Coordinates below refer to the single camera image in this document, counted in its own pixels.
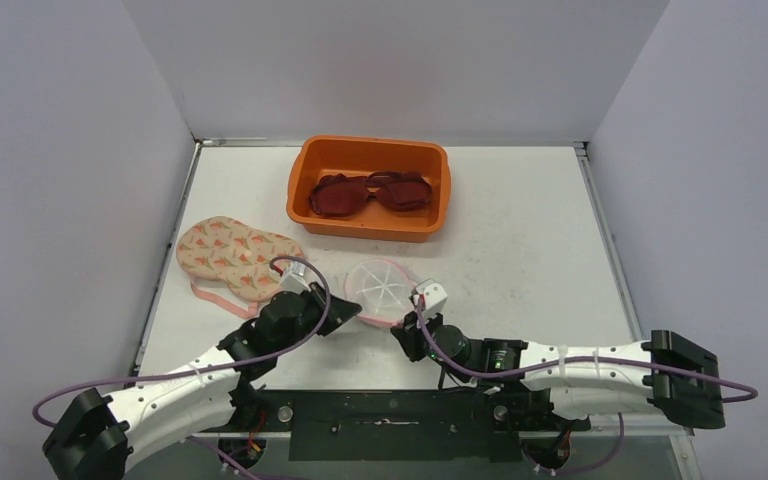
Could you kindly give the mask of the white mesh laundry bag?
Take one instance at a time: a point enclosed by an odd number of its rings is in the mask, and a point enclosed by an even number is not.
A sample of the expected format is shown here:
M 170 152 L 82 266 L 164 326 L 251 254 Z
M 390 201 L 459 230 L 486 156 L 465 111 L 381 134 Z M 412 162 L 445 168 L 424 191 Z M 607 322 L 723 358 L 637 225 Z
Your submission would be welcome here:
M 412 310 L 411 291 L 420 277 L 407 267 L 386 258 L 359 262 L 344 277 L 344 298 L 359 304 L 358 318 L 370 325 L 400 325 Z

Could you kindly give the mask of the orange plastic tub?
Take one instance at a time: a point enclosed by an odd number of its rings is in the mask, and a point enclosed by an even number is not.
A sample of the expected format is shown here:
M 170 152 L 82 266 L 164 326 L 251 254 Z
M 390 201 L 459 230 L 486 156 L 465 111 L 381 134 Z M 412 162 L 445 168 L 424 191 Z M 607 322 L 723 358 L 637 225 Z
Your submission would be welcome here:
M 450 196 L 439 145 L 320 135 L 295 160 L 286 211 L 315 234 L 425 242 L 442 228 Z

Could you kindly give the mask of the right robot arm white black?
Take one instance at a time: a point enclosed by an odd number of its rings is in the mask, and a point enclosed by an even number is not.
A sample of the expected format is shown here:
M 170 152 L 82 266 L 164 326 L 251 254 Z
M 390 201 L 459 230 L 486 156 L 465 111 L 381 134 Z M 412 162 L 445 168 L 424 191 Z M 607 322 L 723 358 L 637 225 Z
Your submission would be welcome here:
M 661 414 L 692 429 L 725 426 L 715 354 L 669 330 L 624 345 L 571 347 L 524 340 L 471 339 L 442 314 L 416 313 L 390 330 L 412 362 L 430 359 L 461 381 L 527 393 L 537 428 L 615 413 Z

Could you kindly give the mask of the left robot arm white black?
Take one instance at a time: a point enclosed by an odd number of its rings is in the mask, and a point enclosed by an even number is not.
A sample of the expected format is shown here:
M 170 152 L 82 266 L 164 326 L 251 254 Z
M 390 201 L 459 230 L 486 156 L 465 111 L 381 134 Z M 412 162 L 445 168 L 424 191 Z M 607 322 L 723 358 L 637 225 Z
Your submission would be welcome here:
M 59 479 L 120 479 L 143 459 L 205 430 L 242 431 L 265 418 L 252 383 L 278 356 L 314 334 L 325 336 L 357 316 L 361 305 L 331 296 L 317 283 L 280 292 L 188 364 L 157 380 L 77 395 L 42 450 Z

